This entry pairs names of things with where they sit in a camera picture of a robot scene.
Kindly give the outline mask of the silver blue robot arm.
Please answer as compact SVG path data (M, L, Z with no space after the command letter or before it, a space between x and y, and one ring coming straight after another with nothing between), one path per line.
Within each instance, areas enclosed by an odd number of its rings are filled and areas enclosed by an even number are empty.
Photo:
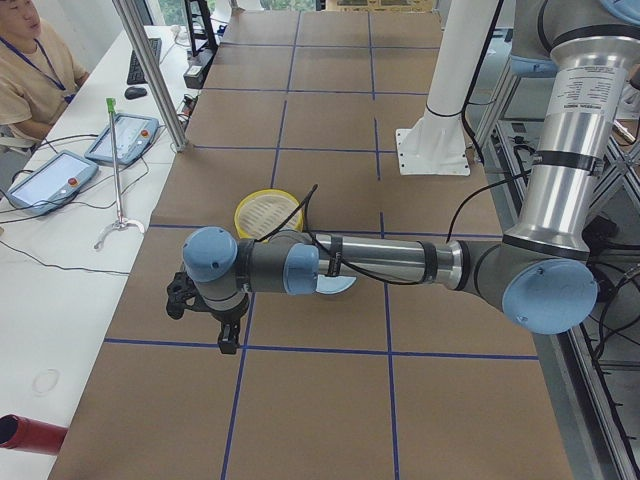
M321 278L364 276L395 285L439 283L483 299L514 324L554 335L583 322L598 294L583 240L630 70L639 61L635 1L520 1L514 53L556 66L553 90L518 221L498 242L373 240L277 229L235 239L192 233L166 310L205 312L233 354L255 292L314 293Z

